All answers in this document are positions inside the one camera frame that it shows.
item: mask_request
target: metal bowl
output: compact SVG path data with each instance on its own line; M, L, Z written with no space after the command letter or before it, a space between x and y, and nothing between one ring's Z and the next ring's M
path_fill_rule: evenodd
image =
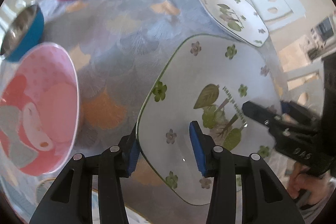
M0 58L17 62L38 44L43 33L44 17L38 4L26 7L9 26L3 38Z

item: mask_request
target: printed flower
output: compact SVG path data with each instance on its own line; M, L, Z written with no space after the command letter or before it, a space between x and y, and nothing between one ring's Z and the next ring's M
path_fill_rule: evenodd
M177 175L174 175L174 173L170 171L169 176L166 177L166 183L168 184L168 186L172 189L176 189L177 181L178 181Z
M167 85L163 85L162 82L158 81L156 87L153 89L153 94L155 95L154 100L159 102L166 98Z
M277 113L277 110L275 109L274 105L271 105L270 107L266 108L268 111L276 114Z
M241 176L236 176L236 185L238 187L242 186L242 177Z
M231 47L227 48L225 56L228 57L230 60L237 54L236 46L233 44Z
M247 95L247 86L241 84L238 92L240 94L240 97L245 97Z
M169 132L166 133L167 143L173 144L175 142L176 137L177 137L177 134L173 133L173 130L170 129Z
M267 76L267 74L269 73L269 68L267 65L265 65L264 67L261 68L260 70L260 75L263 75L263 76Z
M269 156L269 147L260 145L260 149L257 153L259 154L260 157L264 159Z
M201 187L203 189L210 189L210 184L212 183L212 181L210 179L203 177L199 180L199 182L200 182Z
M202 47L200 46L200 43L197 41L196 43L191 44L191 50L190 52L197 56L197 54L202 50Z

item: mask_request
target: glass plate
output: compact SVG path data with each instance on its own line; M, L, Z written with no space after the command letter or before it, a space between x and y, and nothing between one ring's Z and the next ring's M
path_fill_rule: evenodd
M200 0L207 13L235 38L261 47L268 30L257 11L246 0Z
M157 174L184 201L210 202L212 181L197 169L189 123L232 153L267 157L274 146L268 129L245 117L251 100L281 112L280 99L264 59L245 43L197 35L174 53L142 106L137 138Z

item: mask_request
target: table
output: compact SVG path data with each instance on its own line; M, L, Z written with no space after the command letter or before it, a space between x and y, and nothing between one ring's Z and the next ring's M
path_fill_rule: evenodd
M85 122L73 151L91 156L128 135L160 71L189 36L228 37L198 0L38 0L46 19L43 41L63 46L78 72ZM279 95L288 99L287 82L269 38L258 49L266 59ZM0 65L0 91L17 64ZM11 205L29 222L37 204L36 187L57 173L22 174L4 156L0 182ZM121 179L125 203L152 223L205 223L209 206L182 201L140 156L136 171ZM94 177L93 186L97 187Z

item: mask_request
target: pink bowl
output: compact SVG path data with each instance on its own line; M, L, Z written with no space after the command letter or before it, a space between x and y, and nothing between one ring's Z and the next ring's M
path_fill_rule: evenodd
M22 59L0 101L0 142L23 173L58 170L74 145L79 121L79 88L68 53L42 43Z

